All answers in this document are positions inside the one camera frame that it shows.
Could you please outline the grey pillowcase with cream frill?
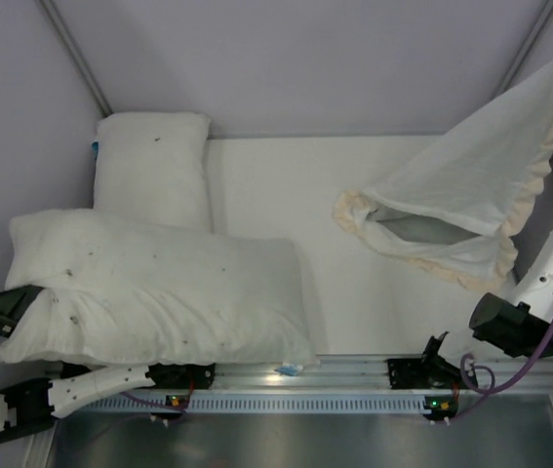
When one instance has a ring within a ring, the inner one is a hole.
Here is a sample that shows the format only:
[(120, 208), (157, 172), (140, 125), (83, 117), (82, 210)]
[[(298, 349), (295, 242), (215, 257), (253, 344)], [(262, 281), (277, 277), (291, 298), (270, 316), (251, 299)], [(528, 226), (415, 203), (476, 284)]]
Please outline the grey pillowcase with cream frill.
[(533, 212), (553, 159), (553, 61), (404, 166), (342, 192), (335, 222), (378, 254), (474, 292), (499, 288), (513, 238)]

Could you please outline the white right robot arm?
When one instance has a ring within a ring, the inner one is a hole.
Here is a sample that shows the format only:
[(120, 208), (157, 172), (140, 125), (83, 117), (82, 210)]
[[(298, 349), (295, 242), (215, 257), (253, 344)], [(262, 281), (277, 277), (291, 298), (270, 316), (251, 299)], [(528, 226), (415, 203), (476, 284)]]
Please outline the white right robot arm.
[(522, 378), (540, 358), (553, 357), (553, 228), (532, 267), (507, 298), (485, 294), (469, 321), (472, 337), (528, 361), (511, 378)]

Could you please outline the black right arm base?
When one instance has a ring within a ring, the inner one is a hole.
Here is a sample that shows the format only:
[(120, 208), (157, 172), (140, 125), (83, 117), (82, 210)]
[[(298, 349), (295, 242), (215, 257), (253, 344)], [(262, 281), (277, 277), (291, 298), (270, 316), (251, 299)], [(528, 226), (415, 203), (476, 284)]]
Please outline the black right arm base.
[(460, 381), (459, 371), (440, 358), (388, 359), (392, 390), (449, 390)]

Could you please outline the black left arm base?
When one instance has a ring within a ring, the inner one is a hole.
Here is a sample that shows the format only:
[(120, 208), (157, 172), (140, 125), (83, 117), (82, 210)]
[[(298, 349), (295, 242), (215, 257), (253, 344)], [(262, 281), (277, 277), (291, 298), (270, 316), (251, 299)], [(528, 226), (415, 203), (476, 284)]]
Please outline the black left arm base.
[(146, 376), (156, 389), (166, 390), (208, 390), (216, 375), (216, 365), (154, 365), (150, 366)]

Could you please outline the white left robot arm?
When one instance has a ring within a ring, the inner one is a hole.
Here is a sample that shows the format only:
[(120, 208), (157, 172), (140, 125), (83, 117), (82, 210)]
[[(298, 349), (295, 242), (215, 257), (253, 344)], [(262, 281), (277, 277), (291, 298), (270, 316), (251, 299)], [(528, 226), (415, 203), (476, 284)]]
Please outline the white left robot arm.
[[(0, 292), (0, 337), (9, 337), (43, 289)], [(107, 367), (64, 379), (33, 378), (0, 390), (0, 444), (52, 428), (55, 422), (106, 397), (156, 384), (152, 366)]]

